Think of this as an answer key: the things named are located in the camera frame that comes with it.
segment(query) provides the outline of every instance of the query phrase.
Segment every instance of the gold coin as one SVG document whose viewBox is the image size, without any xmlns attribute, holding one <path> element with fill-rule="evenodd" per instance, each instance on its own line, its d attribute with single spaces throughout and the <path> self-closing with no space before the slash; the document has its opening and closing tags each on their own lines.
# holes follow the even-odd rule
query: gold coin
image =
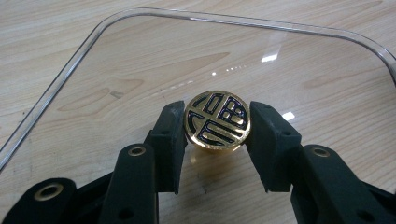
<svg viewBox="0 0 396 224">
<path fill-rule="evenodd" d="M 206 91 L 187 105 L 184 129 L 199 148 L 211 152 L 234 151 L 250 132 L 248 106 L 227 91 Z"/>
</svg>

